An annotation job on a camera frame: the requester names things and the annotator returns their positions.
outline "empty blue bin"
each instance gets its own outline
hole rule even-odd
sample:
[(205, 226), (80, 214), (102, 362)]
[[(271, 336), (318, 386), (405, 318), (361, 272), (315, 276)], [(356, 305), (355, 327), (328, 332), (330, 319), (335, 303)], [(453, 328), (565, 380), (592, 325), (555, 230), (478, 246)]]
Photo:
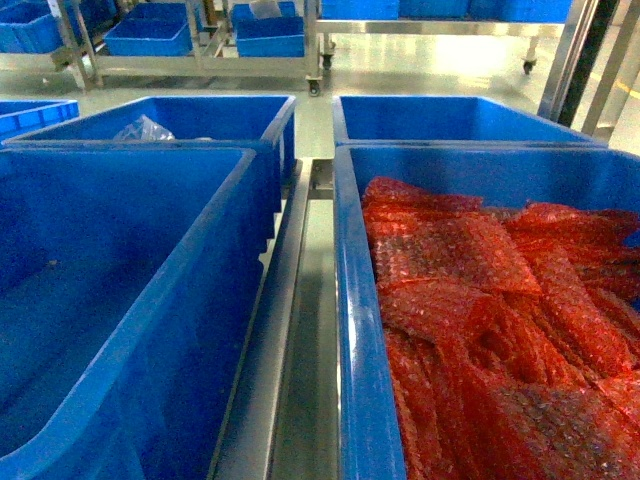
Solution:
[(105, 36), (111, 55), (184, 57), (192, 50), (186, 21), (125, 19)]
[(569, 128), (478, 97), (335, 97), (333, 119), (337, 145), (401, 141), (603, 146)]
[(0, 140), (71, 120), (79, 115), (75, 100), (0, 101)]
[(302, 17), (241, 21), (236, 26), (241, 57), (304, 57)]
[[(127, 20), (163, 20), (165, 22), (187, 22), (187, 6), (184, 3), (139, 3), (127, 14)], [(202, 29), (200, 15), (196, 22)]]
[(0, 478), (205, 478), (262, 264), (249, 150), (0, 152)]
[(474, 20), (503, 22), (565, 23), (571, 0), (471, 0)]
[(49, 53), (61, 46), (47, 4), (16, 3), (0, 10), (0, 52)]
[(400, 16), (406, 18), (462, 18), (469, 0), (400, 0)]
[(324, 20), (397, 20), (399, 0), (322, 0)]

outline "metal pole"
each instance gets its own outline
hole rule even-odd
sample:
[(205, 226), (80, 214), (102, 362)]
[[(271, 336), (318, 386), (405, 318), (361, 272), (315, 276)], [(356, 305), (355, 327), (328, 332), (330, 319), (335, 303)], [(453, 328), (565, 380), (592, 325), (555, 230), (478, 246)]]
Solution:
[(322, 79), (317, 27), (319, 14), (320, 7), (318, 0), (304, 1), (305, 58), (307, 62), (307, 80), (310, 82), (317, 82)]
[(200, 33), (198, 32), (197, 22), (197, 6), (194, 4), (194, 0), (186, 0), (187, 8), (187, 20), (189, 23), (189, 33), (191, 35), (191, 46), (193, 48), (193, 56), (196, 59), (196, 65), (198, 69), (202, 69), (202, 51), (200, 49)]
[(73, 78), (78, 88), (86, 91), (91, 82), (84, 68), (84, 63), (82, 62), (82, 52), (80, 51), (78, 42), (76, 42), (76, 37), (73, 33), (71, 22), (69, 21), (69, 15), (64, 6), (64, 0), (47, 0), (47, 3), (49, 4), (53, 18), (56, 19), (62, 42), (71, 53), (71, 73), (73, 74)]
[(538, 115), (558, 121), (600, 0), (574, 0), (560, 37)]
[(632, 0), (582, 131), (608, 142), (640, 73), (640, 0)]
[(93, 78), (95, 79), (96, 85), (98, 87), (104, 86), (104, 82), (102, 81), (102, 76), (98, 70), (98, 62), (96, 61), (96, 52), (93, 48), (93, 42), (91, 41), (91, 36), (89, 35), (89, 31), (87, 30), (87, 25), (84, 23), (84, 16), (80, 11), (80, 5), (78, 0), (73, 0), (73, 14), (76, 16), (78, 20), (78, 26), (80, 27), (80, 34), (82, 35), (82, 43), (83, 47), (81, 51), (87, 52), (89, 56), (89, 62), (91, 63), (91, 69), (93, 70)]

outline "metal rail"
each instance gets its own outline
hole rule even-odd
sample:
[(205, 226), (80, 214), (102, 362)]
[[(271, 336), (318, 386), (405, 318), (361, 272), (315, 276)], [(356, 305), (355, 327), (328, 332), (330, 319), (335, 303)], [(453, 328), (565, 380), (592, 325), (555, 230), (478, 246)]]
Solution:
[(262, 289), (240, 380), (223, 438), (214, 478), (266, 480), (275, 450), (278, 411), (287, 394), (293, 316), (311, 161), (298, 162), (295, 180)]
[(420, 20), (318, 20), (318, 33), (388, 35), (490, 35), (496, 37), (559, 37), (564, 25)]

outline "metal shelf leg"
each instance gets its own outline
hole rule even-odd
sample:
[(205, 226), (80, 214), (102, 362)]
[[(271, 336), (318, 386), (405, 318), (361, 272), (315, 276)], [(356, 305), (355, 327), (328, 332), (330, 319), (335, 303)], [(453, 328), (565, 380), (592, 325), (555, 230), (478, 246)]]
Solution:
[(640, 0), (633, 0), (593, 98), (582, 132), (609, 142), (640, 73)]

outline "stainless steel shelf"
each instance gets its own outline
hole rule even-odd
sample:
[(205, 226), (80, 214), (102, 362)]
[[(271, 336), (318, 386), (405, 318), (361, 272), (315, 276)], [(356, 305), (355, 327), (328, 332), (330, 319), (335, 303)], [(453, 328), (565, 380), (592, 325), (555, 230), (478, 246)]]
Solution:
[(60, 72), (73, 61), (72, 52), (60, 47), (51, 53), (0, 53), (0, 70), (10, 72)]
[(118, 57), (97, 55), (103, 76), (304, 78), (304, 58)]
[(490, 35), (495, 37), (552, 37), (562, 35), (564, 25), (418, 20), (318, 20), (318, 33), (389, 35)]

